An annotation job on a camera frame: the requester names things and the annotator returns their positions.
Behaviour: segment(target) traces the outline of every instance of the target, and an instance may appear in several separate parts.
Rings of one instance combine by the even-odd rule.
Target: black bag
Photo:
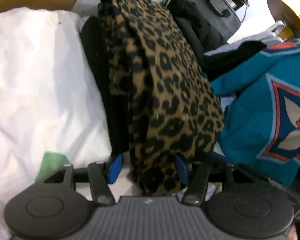
[[[202,16],[228,40],[241,22],[227,0],[188,0],[196,4]]]

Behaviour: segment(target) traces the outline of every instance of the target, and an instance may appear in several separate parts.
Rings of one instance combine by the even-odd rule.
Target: leopard print
[[[133,176],[149,195],[183,185],[174,155],[187,163],[213,150],[221,107],[170,12],[148,0],[101,0],[110,92],[127,95]]]

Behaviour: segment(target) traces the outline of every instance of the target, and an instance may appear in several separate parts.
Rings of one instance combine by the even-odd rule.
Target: white petal
[[[286,103],[287,114],[290,122],[295,128],[298,128],[297,121],[300,120],[300,107],[288,98],[284,98]]]
[[[300,131],[294,130],[278,145],[279,149],[293,151],[300,147]]]

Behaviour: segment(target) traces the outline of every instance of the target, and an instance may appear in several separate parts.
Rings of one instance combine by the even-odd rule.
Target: gray gripper base
[[[198,207],[176,197],[121,197],[98,208],[80,231],[64,240],[237,240],[214,225]],[[286,240],[277,236],[272,240]]]

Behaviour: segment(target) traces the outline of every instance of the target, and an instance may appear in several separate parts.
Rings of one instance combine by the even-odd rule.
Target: person's skin
[[[295,226],[292,226],[288,233],[286,234],[286,237],[289,240],[298,240],[298,235],[297,235],[297,229]]]

